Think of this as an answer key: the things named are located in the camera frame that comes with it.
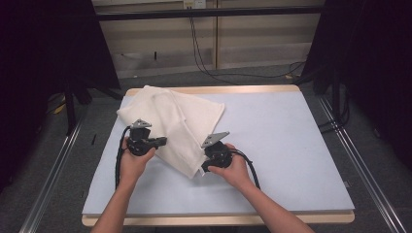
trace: hand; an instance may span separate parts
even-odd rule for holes
[[[127,148],[127,137],[124,138],[122,148]],[[150,149],[145,155],[135,156],[129,149],[126,149],[121,158],[120,164],[120,184],[134,185],[145,171],[148,161],[155,156],[155,148]]]
[[[235,149],[234,145],[226,144],[230,149]],[[223,177],[230,185],[239,189],[242,185],[251,184],[248,168],[245,159],[237,154],[233,154],[232,162],[227,168],[209,166],[209,171]]]

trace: forearm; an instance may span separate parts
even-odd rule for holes
[[[121,232],[134,185],[119,185],[91,232]]]
[[[270,199],[252,183],[238,187],[269,230],[274,232],[313,232],[303,221]]]

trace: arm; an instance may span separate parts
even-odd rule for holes
[[[227,168],[208,167],[209,171],[223,177],[230,185],[238,189],[260,215],[270,232],[313,232],[303,221],[270,199],[249,179],[245,160],[233,155],[232,163]]]
[[[155,156],[155,149],[143,156],[135,156],[125,150],[121,158],[120,183],[103,214],[91,229],[91,232],[121,232],[128,203],[134,187],[145,171],[146,163]]]

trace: white fabric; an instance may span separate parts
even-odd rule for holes
[[[156,155],[172,167],[193,178],[205,161],[200,147],[223,114],[224,104],[164,88],[145,86],[118,110],[121,120],[130,125],[137,119],[150,123],[150,137],[167,137],[167,144]]]

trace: white cloth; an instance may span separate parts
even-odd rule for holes
[[[166,146],[160,147],[156,155],[193,178],[206,159],[200,146],[213,132],[223,111],[224,104],[145,86],[118,110],[118,115],[126,125],[139,118],[150,123],[151,138],[167,137]]]

